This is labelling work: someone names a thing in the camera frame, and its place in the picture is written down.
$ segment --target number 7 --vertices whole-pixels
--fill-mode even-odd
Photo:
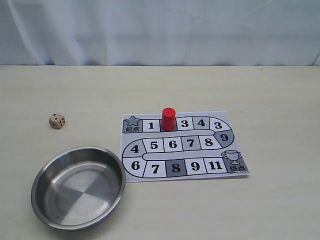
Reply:
[[[192,147],[194,145],[194,139],[187,139],[187,142],[190,142],[189,147]]]
[[[151,168],[154,168],[154,167],[155,167],[155,169],[154,169],[154,171],[153,171],[154,174],[156,174],[156,173],[158,172],[159,166],[160,166],[160,165],[151,165]]]

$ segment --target bowl rim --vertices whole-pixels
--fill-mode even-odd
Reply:
[[[104,213],[102,213],[100,216],[96,217],[95,219],[92,219],[92,220],[90,220],[88,222],[77,224],[77,225],[62,225],[62,224],[58,224],[58,223],[52,222],[41,213],[41,211],[38,208],[37,202],[36,202],[36,190],[37,190],[37,187],[38,187],[39,179],[44,174],[44,172],[47,170],[47,168],[53,162],[55,162],[57,159],[59,159],[60,157],[62,157],[63,155],[66,155],[68,153],[75,152],[75,151],[78,151],[78,150],[83,150],[83,149],[95,149],[95,150],[99,150],[99,151],[105,152],[105,153],[111,155],[118,162],[118,164],[120,166],[120,170],[121,170],[121,176],[122,176],[122,182],[121,182],[121,186],[120,186],[120,189],[119,189],[119,193],[118,193],[117,197],[115,198],[115,200],[113,201],[112,205]],[[60,230],[69,230],[69,231],[86,229],[86,228],[89,228],[89,227],[93,227],[94,225],[97,225],[98,223],[102,222],[103,220],[105,220],[114,211],[114,209],[118,205],[120,199],[122,198],[122,195],[123,195],[124,190],[125,190],[125,186],[126,186],[125,168],[124,168],[121,160],[118,158],[117,155],[115,155],[112,151],[110,151],[110,150],[108,150],[108,149],[106,149],[104,147],[99,147],[99,146],[94,146],[94,145],[77,146],[77,147],[73,147],[73,148],[70,148],[68,150],[65,150],[65,151],[61,152],[60,154],[54,156],[53,158],[51,158],[50,161],[48,161],[41,168],[41,170],[36,175],[36,177],[35,177],[35,179],[33,181],[33,184],[32,184],[32,188],[31,188],[31,206],[32,206],[32,209],[33,209],[34,213],[36,214],[36,216],[43,223],[45,223],[46,225],[48,225],[50,227],[53,227],[55,229],[60,229]]]

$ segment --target star icon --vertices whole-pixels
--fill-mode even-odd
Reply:
[[[125,120],[128,123],[128,127],[129,126],[138,126],[138,122],[140,121],[139,118],[135,118],[135,116],[131,116],[130,119],[126,119]]]

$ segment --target trophy icon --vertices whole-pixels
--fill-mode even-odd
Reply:
[[[223,152],[221,155],[225,159],[229,159],[232,165],[240,164],[240,162],[237,162],[237,160],[242,157],[241,153],[236,150],[227,150]]]

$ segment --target game board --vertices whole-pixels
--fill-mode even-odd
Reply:
[[[177,112],[172,131],[162,114],[122,116],[120,159],[126,181],[249,175],[226,111]]]

